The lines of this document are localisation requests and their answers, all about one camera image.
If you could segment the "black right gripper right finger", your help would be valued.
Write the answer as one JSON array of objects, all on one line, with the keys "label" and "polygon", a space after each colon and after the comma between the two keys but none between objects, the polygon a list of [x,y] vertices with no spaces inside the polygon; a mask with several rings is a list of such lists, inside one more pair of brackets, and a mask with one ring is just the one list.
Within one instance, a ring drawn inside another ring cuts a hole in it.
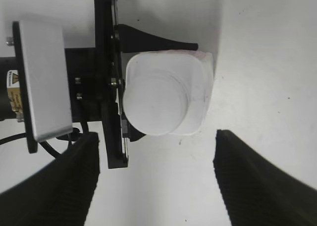
[{"label": "black right gripper right finger", "polygon": [[216,133],[215,177],[233,226],[315,226],[317,191],[229,130]]}]

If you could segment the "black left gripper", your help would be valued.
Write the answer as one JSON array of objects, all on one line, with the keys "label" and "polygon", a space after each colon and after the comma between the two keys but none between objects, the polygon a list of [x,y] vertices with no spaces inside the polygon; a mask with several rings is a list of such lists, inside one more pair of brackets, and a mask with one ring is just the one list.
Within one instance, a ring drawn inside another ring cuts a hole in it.
[{"label": "black left gripper", "polygon": [[117,0],[94,0],[95,46],[66,48],[66,64],[74,122],[101,121],[109,169],[128,166],[127,138],[146,136],[123,113],[125,82],[121,51],[142,53],[168,50],[197,51],[197,43],[155,36],[117,21]]}]

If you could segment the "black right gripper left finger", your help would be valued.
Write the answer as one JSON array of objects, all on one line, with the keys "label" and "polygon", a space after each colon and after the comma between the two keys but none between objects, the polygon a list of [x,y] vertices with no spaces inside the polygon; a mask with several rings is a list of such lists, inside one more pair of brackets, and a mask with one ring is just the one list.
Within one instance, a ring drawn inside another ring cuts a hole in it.
[{"label": "black right gripper left finger", "polygon": [[0,224],[83,226],[99,174],[99,137],[89,132],[40,171],[1,193]]}]

